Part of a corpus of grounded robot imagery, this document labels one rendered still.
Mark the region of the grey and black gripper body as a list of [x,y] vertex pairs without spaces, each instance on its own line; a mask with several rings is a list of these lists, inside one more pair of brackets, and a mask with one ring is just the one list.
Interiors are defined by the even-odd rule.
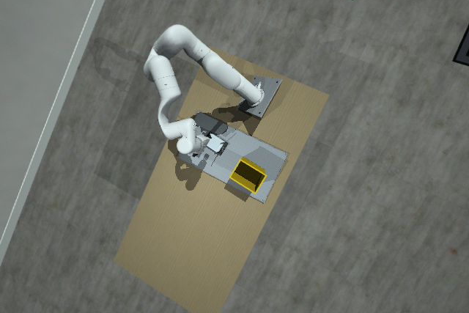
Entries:
[[195,154],[201,154],[201,153],[204,151],[204,149],[205,149],[205,147],[207,146],[207,144],[209,143],[210,138],[204,136],[204,134],[198,135],[198,136],[196,136],[196,137],[198,137],[198,138],[200,138],[200,139],[202,140],[202,148],[200,149],[200,151],[198,151],[198,152],[193,152],[193,153],[195,153]]

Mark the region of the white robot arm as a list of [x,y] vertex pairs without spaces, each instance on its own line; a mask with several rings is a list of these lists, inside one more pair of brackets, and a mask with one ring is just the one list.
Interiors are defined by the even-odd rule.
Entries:
[[224,88],[235,91],[248,101],[249,106],[258,106],[265,93],[260,89],[262,82],[254,86],[189,29],[182,25],[169,27],[153,45],[144,66],[144,74],[148,80],[155,82],[160,95],[158,122],[164,136],[169,140],[179,139],[177,150],[186,155],[202,148],[202,140],[196,137],[196,123],[192,118],[170,123],[168,118],[169,107],[181,96],[170,61],[182,49],[202,66],[209,77]]

